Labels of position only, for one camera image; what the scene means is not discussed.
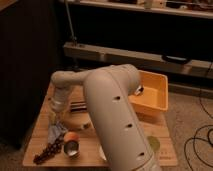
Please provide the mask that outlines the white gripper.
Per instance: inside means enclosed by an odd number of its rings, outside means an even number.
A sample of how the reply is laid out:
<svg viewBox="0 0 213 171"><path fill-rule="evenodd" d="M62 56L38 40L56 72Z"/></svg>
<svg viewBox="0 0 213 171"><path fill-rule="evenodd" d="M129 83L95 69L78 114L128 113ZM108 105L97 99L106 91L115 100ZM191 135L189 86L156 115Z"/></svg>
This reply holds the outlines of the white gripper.
<svg viewBox="0 0 213 171"><path fill-rule="evenodd" d="M60 102L51 98L49 101L49 121L52 125L62 121L68 110L67 102Z"/></svg>

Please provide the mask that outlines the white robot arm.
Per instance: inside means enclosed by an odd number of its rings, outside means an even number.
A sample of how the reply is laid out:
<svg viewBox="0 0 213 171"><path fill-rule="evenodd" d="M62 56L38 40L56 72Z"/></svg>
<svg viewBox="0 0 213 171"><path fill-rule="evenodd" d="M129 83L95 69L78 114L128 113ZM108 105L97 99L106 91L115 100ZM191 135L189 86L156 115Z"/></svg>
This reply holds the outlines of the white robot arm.
<svg viewBox="0 0 213 171"><path fill-rule="evenodd" d="M111 171L162 171L128 97L140 86L131 64L51 75L52 110L59 114L75 85L83 87L90 119Z"/></svg>

